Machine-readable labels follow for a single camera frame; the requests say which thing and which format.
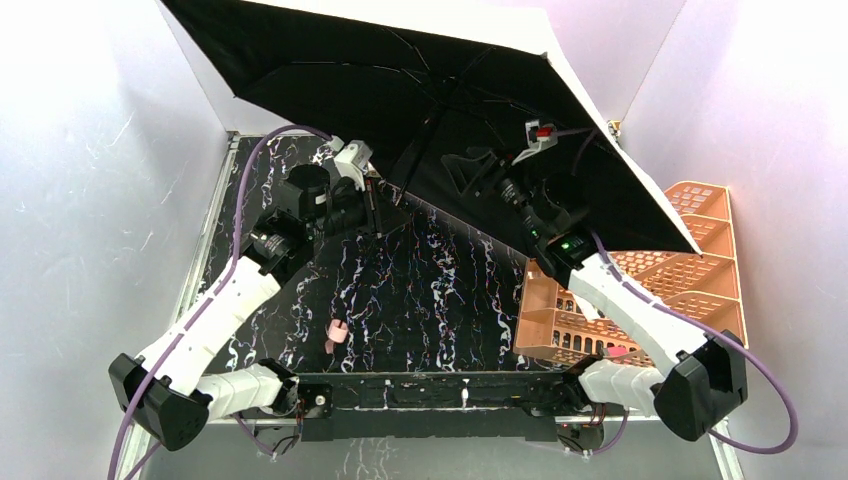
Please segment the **pink and black folding umbrella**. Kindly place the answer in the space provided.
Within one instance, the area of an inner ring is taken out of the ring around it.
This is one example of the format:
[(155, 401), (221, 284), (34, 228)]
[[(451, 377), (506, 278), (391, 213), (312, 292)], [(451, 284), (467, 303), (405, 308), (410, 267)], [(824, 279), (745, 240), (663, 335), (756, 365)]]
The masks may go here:
[(653, 179), (617, 144), (544, 13), (457, 2), (169, 1), (233, 94), (286, 120), (361, 140), (390, 183), (528, 254), (517, 214), (462, 198), (446, 155), (518, 156), (525, 126), (560, 132), (517, 164), (527, 187), (588, 206), (610, 250), (698, 247)]

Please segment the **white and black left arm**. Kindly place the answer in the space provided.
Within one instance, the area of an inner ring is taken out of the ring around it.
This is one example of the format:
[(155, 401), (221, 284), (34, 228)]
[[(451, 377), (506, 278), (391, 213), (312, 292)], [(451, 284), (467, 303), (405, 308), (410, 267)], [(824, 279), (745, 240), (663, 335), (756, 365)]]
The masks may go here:
[(384, 237), (405, 226), (407, 212), (375, 179), (297, 165), (281, 182), (278, 203), (235, 247), (234, 258), (202, 298), (139, 355), (118, 355), (108, 373), (119, 405), (162, 447), (177, 451), (212, 420), (259, 408), (294, 413), (298, 376), (263, 359), (226, 374), (208, 365), (246, 320), (315, 256), (316, 243), (358, 232)]

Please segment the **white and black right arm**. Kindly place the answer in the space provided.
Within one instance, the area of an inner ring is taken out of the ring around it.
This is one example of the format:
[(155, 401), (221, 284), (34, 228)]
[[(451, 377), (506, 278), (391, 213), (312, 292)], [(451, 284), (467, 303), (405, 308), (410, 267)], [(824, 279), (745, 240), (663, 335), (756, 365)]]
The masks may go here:
[(703, 330), (682, 319), (612, 263), (589, 226), (583, 183), (555, 173), (531, 184), (492, 150), (448, 154), (442, 163), (461, 198), (498, 197), (520, 221), (541, 270), (606, 314), (650, 358), (650, 368), (593, 356), (574, 376), (580, 396), (658, 417), (695, 441), (748, 399), (742, 341), (728, 330)]

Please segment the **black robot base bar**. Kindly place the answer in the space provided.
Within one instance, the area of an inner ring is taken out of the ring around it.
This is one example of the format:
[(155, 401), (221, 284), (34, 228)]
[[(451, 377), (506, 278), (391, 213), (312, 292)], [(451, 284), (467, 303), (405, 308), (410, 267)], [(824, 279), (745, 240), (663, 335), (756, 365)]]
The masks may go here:
[(592, 409), (561, 371), (310, 373), (306, 438), (519, 437), (553, 441)]

